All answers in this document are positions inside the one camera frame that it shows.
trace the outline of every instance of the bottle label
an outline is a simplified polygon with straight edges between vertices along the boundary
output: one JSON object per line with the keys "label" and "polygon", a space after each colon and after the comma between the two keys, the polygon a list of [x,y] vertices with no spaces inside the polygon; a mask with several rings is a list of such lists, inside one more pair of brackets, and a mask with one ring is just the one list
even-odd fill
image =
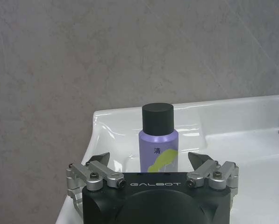
{"label": "bottle label", "polygon": [[178,138],[164,143],[139,140],[141,172],[177,172]]}

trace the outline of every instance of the bottle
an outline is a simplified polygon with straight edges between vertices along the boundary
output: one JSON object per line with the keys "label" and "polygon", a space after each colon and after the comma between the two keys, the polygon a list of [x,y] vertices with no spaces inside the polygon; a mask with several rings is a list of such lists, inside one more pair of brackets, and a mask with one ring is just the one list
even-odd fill
{"label": "bottle", "polygon": [[144,105],[142,116],[143,130],[139,133],[141,172],[177,172],[179,133],[174,129],[173,105]]}

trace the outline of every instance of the white sink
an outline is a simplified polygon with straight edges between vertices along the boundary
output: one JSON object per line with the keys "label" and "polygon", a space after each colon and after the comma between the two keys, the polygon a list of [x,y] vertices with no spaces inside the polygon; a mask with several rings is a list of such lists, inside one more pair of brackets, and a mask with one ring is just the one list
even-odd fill
{"label": "white sink", "polygon": [[[279,224],[279,96],[176,104],[179,171],[192,171],[188,152],[208,154],[239,166],[239,193],[231,224]],[[104,110],[93,115],[93,134],[83,158],[110,152],[109,167],[139,172],[141,108]],[[66,198],[57,224],[81,224]]]}

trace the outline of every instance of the black bottle cap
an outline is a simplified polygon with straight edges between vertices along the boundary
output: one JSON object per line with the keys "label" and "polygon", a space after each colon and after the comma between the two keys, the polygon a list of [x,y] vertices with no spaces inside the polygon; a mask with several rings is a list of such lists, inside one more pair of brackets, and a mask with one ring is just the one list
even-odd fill
{"label": "black bottle cap", "polygon": [[173,105],[166,103],[153,103],[143,106],[143,132],[153,136],[172,133]]}

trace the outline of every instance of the yellow-green graphic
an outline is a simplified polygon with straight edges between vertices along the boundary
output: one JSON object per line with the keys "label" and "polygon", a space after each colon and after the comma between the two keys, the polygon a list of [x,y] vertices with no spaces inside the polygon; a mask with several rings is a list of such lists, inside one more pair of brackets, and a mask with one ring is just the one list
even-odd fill
{"label": "yellow-green graphic", "polygon": [[155,160],[155,163],[148,168],[148,172],[159,172],[159,170],[171,163],[175,160],[178,156],[177,150],[167,149],[160,154]]}

